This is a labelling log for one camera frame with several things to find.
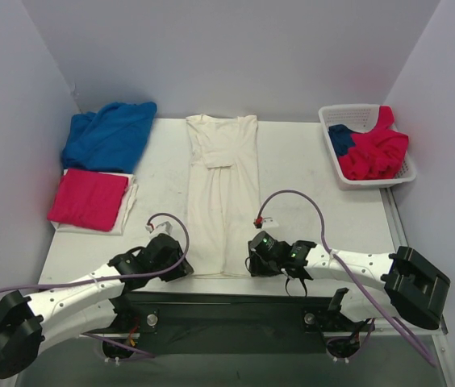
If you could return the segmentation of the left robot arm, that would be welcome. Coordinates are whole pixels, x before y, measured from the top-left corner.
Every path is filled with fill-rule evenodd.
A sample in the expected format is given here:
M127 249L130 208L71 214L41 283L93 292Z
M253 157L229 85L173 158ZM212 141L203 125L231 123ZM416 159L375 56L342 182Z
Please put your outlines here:
M122 297L153 278L173 281L193 272L187 246L160 233L147 246L118 254L91 273L68 284L14 290L0 300L0 379L34 362L44 350L90 331L125 331L132 312Z

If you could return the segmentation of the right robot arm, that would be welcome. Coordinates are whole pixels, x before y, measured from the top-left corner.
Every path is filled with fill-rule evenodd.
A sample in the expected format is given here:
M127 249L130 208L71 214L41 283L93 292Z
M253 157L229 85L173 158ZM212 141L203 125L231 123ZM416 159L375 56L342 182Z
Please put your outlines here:
M426 330L440 326L451 281L413 248L401 246L396 252L375 254L335 250L330 254L317 243L299 240L288 244L261 231L248 242L248 253L253 277L283 274L302 283L360 283L389 297L387 312L392 316Z

